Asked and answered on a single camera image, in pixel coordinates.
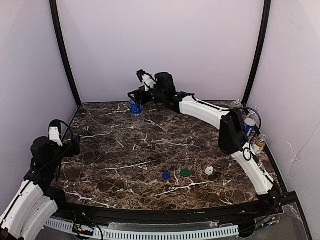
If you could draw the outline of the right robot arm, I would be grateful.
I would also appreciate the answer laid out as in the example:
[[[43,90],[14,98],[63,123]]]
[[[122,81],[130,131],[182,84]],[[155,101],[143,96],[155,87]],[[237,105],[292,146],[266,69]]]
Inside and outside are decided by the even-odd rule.
[[[218,146],[242,167],[261,201],[279,204],[281,190],[257,156],[245,130],[241,108],[218,107],[197,99],[193,93],[177,91],[168,72],[155,75],[140,69],[136,73],[142,86],[128,93],[137,105],[153,102],[178,114],[204,121],[219,131]]]

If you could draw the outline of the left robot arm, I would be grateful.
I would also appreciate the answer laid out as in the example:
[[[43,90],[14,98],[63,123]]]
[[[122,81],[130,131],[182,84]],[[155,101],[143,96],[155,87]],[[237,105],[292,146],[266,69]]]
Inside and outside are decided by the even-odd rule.
[[[52,186],[64,158],[80,153],[80,137],[58,145],[42,136],[33,141],[31,168],[0,217],[2,240],[34,240],[48,219],[67,206],[66,194]]]

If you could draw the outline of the clear unlabelled bottle white cap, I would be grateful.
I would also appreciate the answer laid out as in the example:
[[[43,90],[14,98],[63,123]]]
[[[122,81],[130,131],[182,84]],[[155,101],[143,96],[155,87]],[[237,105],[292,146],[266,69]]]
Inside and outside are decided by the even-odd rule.
[[[234,100],[231,104],[230,104],[230,109],[233,110],[233,109],[240,109],[243,107],[243,104],[242,104],[242,100],[240,98],[238,98],[237,100]]]

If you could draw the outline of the green bottle cap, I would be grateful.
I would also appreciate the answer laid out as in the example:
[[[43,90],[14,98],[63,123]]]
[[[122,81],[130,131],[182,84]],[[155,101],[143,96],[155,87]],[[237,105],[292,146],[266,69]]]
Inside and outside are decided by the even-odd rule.
[[[190,174],[191,174],[191,171],[189,169],[187,169],[187,168],[184,168],[184,169],[182,169],[180,171],[180,174],[181,174],[182,177],[188,178],[190,176]]]

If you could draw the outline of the blue cap blue label bottle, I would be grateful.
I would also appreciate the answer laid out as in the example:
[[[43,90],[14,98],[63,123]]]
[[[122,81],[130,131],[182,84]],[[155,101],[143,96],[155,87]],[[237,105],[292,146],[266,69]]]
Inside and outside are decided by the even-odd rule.
[[[255,129],[256,124],[258,124],[259,116],[257,112],[259,111],[259,108],[257,106],[254,106],[253,109],[250,110],[246,118],[244,119],[244,127],[245,127],[245,133],[247,137],[250,137]]]

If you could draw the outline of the Pocari Sweat clear bottle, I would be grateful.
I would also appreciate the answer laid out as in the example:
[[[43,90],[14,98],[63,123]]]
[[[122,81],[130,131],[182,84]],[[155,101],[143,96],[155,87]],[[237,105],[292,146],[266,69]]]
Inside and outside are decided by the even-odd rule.
[[[132,124],[136,128],[140,128],[144,125],[144,109],[141,104],[135,103],[132,99],[129,102],[130,115]]]

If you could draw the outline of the brown drink bottle white label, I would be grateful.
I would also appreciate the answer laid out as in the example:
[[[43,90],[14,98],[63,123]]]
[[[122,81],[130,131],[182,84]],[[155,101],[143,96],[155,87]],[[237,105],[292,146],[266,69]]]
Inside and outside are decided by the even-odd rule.
[[[264,149],[267,143],[267,136],[264,133],[260,133],[252,144],[254,153],[258,156]]]

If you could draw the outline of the white ribbed bottle cap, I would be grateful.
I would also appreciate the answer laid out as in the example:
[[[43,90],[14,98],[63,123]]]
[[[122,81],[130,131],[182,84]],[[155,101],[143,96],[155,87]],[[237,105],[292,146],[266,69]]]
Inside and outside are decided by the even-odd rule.
[[[210,175],[213,174],[213,172],[214,172],[214,168],[212,166],[206,167],[206,169],[205,169],[205,174],[206,175],[210,176]]]

